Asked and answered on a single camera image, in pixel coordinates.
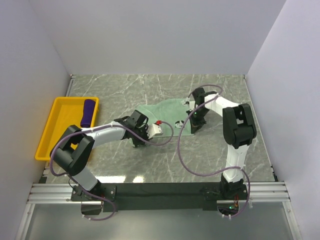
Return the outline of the green towel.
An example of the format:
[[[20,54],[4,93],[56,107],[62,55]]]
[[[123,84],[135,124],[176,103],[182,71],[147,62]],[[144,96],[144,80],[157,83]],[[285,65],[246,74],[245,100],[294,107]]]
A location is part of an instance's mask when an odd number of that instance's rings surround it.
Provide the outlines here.
[[[136,110],[147,116],[148,125],[156,121],[169,123],[173,128],[173,136],[177,137],[188,116],[189,105],[182,98],[171,98],[154,105],[139,105]]]

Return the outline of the purple towel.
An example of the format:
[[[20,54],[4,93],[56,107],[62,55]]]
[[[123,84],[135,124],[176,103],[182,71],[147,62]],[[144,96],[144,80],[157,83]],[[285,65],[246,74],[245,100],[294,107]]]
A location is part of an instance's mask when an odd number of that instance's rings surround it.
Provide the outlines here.
[[[96,102],[92,99],[86,99],[83,104],[82,118],[80,126],[82,128],[89,128],[92,123]]]

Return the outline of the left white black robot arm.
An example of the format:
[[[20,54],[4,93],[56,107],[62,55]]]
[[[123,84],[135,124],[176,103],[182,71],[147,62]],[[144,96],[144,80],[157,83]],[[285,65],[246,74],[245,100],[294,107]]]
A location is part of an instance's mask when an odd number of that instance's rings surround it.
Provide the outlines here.
[[[83,188],[82,194],[89,201],[103,197],[105,194],[101,182],[87,167],[92,149],[125,139],[131,139],[135,147],[144,145],[149,140],[148,120],[147,116],[135,110],[130,116],[93,128],[69,126],[50,152],[51,173],[56,177],[61,176],[53,170],[53,163],[56,163]]]

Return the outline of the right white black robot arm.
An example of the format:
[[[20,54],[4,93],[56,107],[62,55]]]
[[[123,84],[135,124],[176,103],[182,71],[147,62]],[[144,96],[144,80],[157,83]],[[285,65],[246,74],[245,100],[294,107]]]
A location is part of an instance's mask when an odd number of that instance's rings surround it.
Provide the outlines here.
[[[195,89],[188,101],[190,131],[192,134],[206,124],[205,115],[213,111],[222,117],[222,131],[227,143],[226,170],[221,174],[220,195],[230,200],[247,190],[244,186],[242,169],[245,166],[247,151],[257,136],[252,109],[247,103],[234,103],[216,91],[206,92],[204,88]]]

